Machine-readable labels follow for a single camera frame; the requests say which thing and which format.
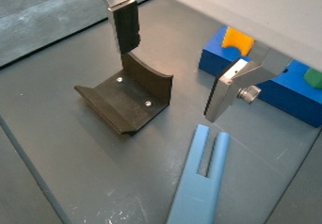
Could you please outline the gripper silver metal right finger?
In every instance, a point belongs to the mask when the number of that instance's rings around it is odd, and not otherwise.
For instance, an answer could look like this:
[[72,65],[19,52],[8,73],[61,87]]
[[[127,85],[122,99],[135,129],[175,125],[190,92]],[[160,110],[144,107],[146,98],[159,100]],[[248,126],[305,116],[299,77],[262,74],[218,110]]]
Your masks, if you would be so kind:
[[236,99],[251,103],[260,93],[256,84],[278,76],[289,66],[291,57],[255,42],[248,52],[250,62],[238,59],[215,79],[210,92],[204,117],[214,122]]

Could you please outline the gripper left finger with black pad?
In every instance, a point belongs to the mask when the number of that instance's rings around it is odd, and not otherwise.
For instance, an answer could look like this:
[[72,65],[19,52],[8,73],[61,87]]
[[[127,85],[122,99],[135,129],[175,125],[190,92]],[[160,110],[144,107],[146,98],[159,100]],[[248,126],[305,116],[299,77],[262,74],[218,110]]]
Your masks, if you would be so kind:
[[139,46],[139,8],[136,0],[103,0],[114,25],[119,52],[124,55]]

